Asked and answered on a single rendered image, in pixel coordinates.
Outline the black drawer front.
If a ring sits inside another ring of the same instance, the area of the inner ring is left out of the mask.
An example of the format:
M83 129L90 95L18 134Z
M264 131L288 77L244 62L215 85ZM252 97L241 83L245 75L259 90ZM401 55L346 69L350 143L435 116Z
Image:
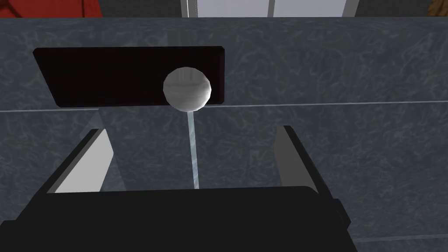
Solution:
M32 54L60 108L168 105L164 81L181 67L209 80L208 104L224 102L222 46L45 47Z

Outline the window with grey frame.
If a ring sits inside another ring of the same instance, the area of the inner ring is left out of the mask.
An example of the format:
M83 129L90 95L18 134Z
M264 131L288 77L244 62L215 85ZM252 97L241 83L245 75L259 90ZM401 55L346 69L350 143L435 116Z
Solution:
M359 0L179 0L182 17L354 17Z

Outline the red flat shape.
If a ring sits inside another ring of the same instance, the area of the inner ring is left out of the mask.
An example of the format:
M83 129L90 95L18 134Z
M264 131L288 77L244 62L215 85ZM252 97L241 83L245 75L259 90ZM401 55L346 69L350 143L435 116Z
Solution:
M98 0L0 0L0 18L101 18Z

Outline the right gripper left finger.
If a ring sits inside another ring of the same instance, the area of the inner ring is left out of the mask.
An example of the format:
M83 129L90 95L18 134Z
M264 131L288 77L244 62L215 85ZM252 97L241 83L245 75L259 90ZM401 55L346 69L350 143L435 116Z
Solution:
M114 152L106 129L92 129L46 181L46 193L98 192Z

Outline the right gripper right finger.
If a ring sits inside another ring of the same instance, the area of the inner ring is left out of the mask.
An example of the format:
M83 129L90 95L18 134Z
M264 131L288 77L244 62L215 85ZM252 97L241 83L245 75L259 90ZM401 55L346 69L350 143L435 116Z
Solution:
M282 186L306 186L325 199L333 196L291 126L278 126L273 145Z

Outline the grey round knob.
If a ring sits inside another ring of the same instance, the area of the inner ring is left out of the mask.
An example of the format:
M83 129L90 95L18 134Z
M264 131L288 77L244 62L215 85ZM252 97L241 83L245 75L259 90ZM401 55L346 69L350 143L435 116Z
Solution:
M182 112L193 112L204 107L209 101L211 91L207 77L191 67L175 69L167 75L163 83L167 102Z

